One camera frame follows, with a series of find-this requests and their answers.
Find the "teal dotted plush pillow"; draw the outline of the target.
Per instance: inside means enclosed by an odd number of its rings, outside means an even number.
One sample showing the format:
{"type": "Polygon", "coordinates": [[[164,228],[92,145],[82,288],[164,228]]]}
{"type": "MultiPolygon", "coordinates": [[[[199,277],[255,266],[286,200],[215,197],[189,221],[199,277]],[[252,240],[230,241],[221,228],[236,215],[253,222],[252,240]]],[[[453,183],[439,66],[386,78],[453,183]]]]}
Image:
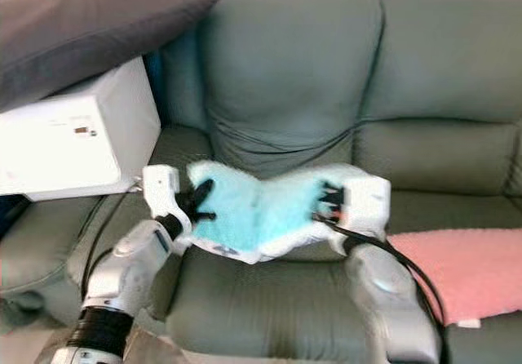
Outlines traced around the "teal dotted plush pillow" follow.
{"type": "Polygon", "coordinates": [[[196,222],[188,241],[246,264],[268,262],[317,243],[328,243],[346,255],[344,242],[351,230],[313,219],[313,212],[321,211],[321,181],[343,186],[347,178],[375,176],[342,163],[304,167],[269,179],[212,160],[190,163],[187,170],[193,186],[213,179],[213,191],[198,211],[217,214],[215,220],[196,222]]]}

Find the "grey pillow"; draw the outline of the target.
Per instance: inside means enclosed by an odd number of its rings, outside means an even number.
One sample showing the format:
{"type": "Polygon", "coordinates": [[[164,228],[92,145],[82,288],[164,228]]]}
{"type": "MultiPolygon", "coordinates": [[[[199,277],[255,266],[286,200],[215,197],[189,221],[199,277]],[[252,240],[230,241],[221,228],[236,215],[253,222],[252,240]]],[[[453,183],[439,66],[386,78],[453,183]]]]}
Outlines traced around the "grey pillow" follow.
{"type": "Polygon", "coordinates": [[[0,0],[0,111],[163,46],[220,0],[0,0]]]}

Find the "pink blanket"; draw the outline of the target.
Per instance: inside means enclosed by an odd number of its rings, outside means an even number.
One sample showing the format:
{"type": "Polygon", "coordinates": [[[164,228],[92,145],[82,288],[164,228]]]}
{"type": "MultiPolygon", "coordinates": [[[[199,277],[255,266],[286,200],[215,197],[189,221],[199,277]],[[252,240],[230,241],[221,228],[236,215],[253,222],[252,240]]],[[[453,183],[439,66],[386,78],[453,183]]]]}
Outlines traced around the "pink blanket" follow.
{"type": "Polygon", "coordinates": [[[444,326],[522,311],[522,229],[440,229],[388,238],[439,291],[444,326]]]}

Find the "grey-green leather sofa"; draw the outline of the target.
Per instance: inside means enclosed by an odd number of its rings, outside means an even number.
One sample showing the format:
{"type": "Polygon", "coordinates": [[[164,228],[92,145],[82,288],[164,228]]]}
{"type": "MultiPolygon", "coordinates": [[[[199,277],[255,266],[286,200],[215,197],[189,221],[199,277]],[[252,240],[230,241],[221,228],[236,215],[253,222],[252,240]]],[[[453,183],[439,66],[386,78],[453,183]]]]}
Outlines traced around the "grey-green leather sofa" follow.
{"type": "MultiPolygon", "coordinates": [[[[522,0],[220,0],[147,63],[154,162],[354,163],[394,185],[393,233],[522,229],[522,0]]],[[[331,252],[247,266],[190,250],[147,298],[206,359],[369,360],[331,252]]]]}

